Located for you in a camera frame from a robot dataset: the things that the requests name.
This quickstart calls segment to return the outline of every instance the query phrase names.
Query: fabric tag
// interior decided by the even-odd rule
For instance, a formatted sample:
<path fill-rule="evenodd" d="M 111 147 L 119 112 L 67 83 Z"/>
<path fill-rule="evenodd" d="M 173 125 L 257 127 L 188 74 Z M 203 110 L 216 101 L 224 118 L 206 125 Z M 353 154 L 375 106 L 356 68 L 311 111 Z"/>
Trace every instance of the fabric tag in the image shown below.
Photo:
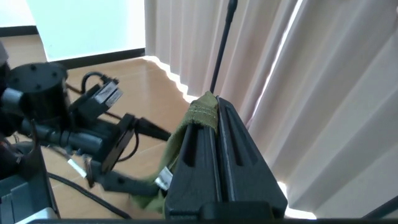
<path fill-rule="evenodd" d="M 155 179 L 155 184 L 158 185 L 163 190 L 168 190 L 170 184 L 172 183 L 173 174 L 170 172 L 169 168 L 164 167 L 159 173 L 158 177 Z"/>

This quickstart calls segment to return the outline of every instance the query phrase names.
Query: olive green fabric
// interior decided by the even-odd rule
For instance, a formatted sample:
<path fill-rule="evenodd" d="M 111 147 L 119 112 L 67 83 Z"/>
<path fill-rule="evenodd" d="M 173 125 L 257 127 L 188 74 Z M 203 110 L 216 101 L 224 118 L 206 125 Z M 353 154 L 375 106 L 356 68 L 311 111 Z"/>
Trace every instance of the olive green fabric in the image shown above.
<path fill-rule="evenodd" d="M 218 124 L 218 102 L 217 99 L 209 91 L 206 92 L 202 97 L 193 101 L 185 113 L 181 123 L 179 124 L 176 131 L 171 135 L 167 141 L 166 149 L 163 153 L 162 160 L 159 164 L 158 171 L 155 174 L 145 178 L 151 184 L 155 184 L 154 181 L 157 178 L 159 172 L 167 166 L 173 173 L 176 166 L 178 155 L 180 154 L 180 148 L 184 139 L 185 131 L 189 124 L 199 124 L 202 126 L 209 126 L 217 132 Z M 144 210 L 156 211 L 159 213 L 164 212 L 164 202 L 161 191 L 159 191 L 156 197 L 143 197 L 138 195 L 131 195 L 133 203 L 136 203 L 140 208 Z"/>

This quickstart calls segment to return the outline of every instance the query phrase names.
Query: beige curtain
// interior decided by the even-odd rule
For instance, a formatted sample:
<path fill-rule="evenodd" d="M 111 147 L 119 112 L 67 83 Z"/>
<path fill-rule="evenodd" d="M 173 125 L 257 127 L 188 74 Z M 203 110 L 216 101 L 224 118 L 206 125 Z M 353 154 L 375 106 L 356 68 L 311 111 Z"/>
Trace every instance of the beige curtain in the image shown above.
<path fill-rule="evenodd" d="M 241 0 L 229 32 L 215 94 L 250 119 L 296 0 Z M 146 54 L 201 96 L 210 89 L 228 0 L 146 0 Z"/>
<path fill-rule="evenodd" d="M 228 1 L 148 2 L 147 53 L 201 95 Z M 251 120 L 291 207 L 362 217 L 398 195 L 398 0 L 299 0 L 276 58 L 296 3 L 239 1 L 215 93 Z"/>

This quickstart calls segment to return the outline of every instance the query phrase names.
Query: wooden floor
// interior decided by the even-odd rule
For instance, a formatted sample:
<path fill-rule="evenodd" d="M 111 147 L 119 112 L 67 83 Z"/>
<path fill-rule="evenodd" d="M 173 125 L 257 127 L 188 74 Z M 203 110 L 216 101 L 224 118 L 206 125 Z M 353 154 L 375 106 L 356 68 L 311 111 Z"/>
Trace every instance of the wooden floor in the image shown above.
<path fill-rule="evenodd" d="M 37 35 L 6 37 L 0 38 L 0 41 L 7 48 L 11 67 L 45 61 L 44 50 Z M 118 115 L 132 113 L 137 117 L 145 117 L 173 132 L 188 109 L 188 103 L 183 100 L 175 83 L 170 81 L 156 64 L 142 58 L 69 70 L 67 82 L 79 87 L 82 76 L 90 71 L 103 72 L 119 79 L 119 87 L 124 94 L 110 110 Z M 97 81 L 93 78 L 89 80 L 89 85 Z M 77 96 L 70 93 L 70 98 L 75 100 Z M 157 169 L 165 143 L 145 136 L 140 136 L 139 143 L 136 155 L 126 162 L 117 164 L 116 170 L 133 177 L 145 177 Z M 132 140 L 124 154 L 128 154 L 134 145 L 135 141 Z M 48 149 L 43 149 L 43 154 L 49 172 L 87 188 L 86 180 L 79 177 L 63 158 Z M 82 163 L 79 157 L 74 158 L 79 164 Z M 51 180 L 51 184 L 62 218 L 119 218 L 66 185 L 54 180 Z M 133 218 L 161 218 L 159 214 L 145 212 L 131 205 L 127 194 L 105 192 L 100 185 L 96 185 L 90 192 L 128 212 Z"/>

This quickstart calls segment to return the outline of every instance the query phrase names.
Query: curtain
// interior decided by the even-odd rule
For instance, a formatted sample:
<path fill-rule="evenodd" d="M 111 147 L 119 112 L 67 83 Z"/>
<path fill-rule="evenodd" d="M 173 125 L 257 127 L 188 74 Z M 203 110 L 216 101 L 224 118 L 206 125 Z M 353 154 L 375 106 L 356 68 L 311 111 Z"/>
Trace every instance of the curtain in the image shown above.
<path fill-rule="evenodd" d="M 294 17 L 296 3 L 238 2 L 215 94 L 290 207 L 363 217 L 398 195 L 398 0 L 299 0 Z M 209 89 L 227 4 L 146 0 L 147 54 L 190 95 Z"/>
<path fill-rule="evenodd" d="M 271 69 L 296 0 L 238 2 L 215 94 L 247 121 Z M 146 54 L 170 65 L 201 96 L 210 89 L 228 0 L 146 0 Z"/>
<path fill-rule="evenodd" d="M 304 0 L 249 132 L 289 205 L 363 217 L 398 195 L 396 0 Z"/>

